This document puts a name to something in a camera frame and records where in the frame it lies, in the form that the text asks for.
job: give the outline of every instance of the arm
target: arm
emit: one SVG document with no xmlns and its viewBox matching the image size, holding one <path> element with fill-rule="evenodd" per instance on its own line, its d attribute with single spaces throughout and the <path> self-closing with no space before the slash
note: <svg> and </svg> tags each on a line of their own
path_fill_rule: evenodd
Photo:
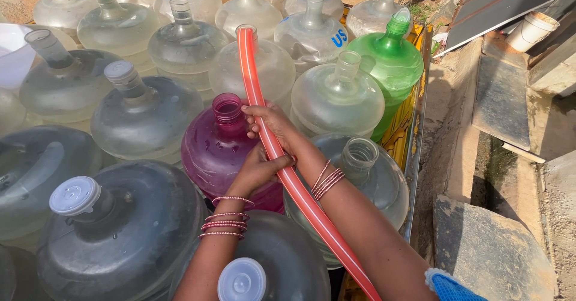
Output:
<svg viewBox="0 0 576 301">
<path fill-rule="evenodd" d="M 271 161 L 266 160 L 262 143 L 252 149 L 242 165 L 226 196 L 249 198 L 252 192 L 275 177 L 279 170 L 294 165 L 290 156 L 283 156 Z M 220 200 L 214 214 L 243 212 L 244 202 L 237 200 Z M 213 220 L 237 220 L 240 216 L 222 216 Z M 227 231 L 240 233 L 234 227 L 209 228 L 206 232 Z M 233 235 L 209 235 L 202 238 L 198 250 L 194 253 L 188 269 L 182 277 L 173 301 L 218 301 L 218 279 L 222 270 L 234 260 L 238 237 Z"/>
<path fill-rule="evenodd" d="M 263 117 L 280 144 L 297 157 L 296 167 L 310 186 L 326 164 L 326 158 L 303 137 L 286 116 L 272 108 L 243 108 L 248 115 Z M 249 137 L 260 129 L 249 117 Z M 335 170 L 330 165 L 327 177 Z M 342 179 L 320 201 L 322 208 L 352 248 L 380 297 L 385 300 L 437 300 L 426 286 L 429 264 L 394 230 L 380 211 L 348 180 Z"/>
</svg>

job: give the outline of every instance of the blue sleeve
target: blue sleeve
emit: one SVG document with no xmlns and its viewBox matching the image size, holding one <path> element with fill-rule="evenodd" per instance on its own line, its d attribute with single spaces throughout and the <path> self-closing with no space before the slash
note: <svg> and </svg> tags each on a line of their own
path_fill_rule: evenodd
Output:
<svg viewBox="0 0 576 301">
<path fill-rule="evenodd" d="M 426 285 L 436 292 L 440 301 L 488 301 L 464 287 L 450 274 L 437 268 L 430 268 L 424 274 Z"/>
</svg>

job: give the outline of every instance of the green water jug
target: green water jug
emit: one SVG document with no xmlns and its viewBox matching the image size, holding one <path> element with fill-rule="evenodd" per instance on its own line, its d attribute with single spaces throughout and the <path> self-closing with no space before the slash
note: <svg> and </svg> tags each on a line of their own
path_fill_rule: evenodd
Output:
<svg viewBox="0 0 576 301">
<path fill-rule="evenodd" d="M 350 42 L 346 50 L 362 56 L 360 70 L 370 74 L 384 94 L 386 107 L 371 139 L 378 142 L 400 104 L 410 95 L 424 71 L 424 60 L 416 47 L 402 38 L 410 26 L 410 11 L 399 10 L 386 25 L 386 33 L 369 33 Z"/>
</svg>

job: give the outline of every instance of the woman's right hand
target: woman's right hand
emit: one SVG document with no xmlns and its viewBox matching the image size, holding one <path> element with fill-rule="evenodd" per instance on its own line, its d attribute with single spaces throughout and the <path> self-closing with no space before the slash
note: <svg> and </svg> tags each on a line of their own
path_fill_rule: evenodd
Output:
<svg viewBox="0 0 576 301">
<path fill-rule="evenodd" d="M 242 112 L 248 115 L 249 138 L 256 138 L 258 136 L 260 126 L 256 124 L 255 117 L 261 117 L 270 131 L 272 131 L 272 133 L 277 137 L 280 145 L 282 145 L 282 149 L 290 155 L 295 155 L 291 143 L 293 144 L 294 139 L 297 139 L 302 135 L 279 106 L 266 101 L 266 107 L 244 105 L 242 106 Z"/>
</svg>

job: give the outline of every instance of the hand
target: hand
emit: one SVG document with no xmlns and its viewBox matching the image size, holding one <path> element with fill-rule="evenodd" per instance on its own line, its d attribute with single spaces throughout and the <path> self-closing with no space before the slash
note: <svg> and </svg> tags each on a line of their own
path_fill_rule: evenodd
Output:
<svg viewBox="0 0 576 301">
<path fill-rule="evenodd" d="M 242 112 L 248 115 L 249 123 L 248 137 L 257 138 L 260 126 L 256 124 L 255 117 L 261 117 L 270 131 L 277 137 L 282 149 L 290 155 L 295 155 L 294 150 L 290 147 L 291 138 L 301 136 L 300 132 L 292 124 L 290 119 L 284 114 L 282 109 L 276 104 L 266 101 L 266 107 L 263 106 L 242 106 Z"/>
<path fill-rule="evenodd" d="M 238 175 L 234 178 L 234 182 L 230 185 L 228 192 L 236 196 L 249 198 L 257 188 L 267 182 L 278 182 L 276 173 L 294 164 L 296 164 L 296 161 L 288 155 L 268 160 L 264 145 L 259 142 L 246 156 L 244 164 L 240 167 L 240 171 L 238 171 Z"/>
</svg>

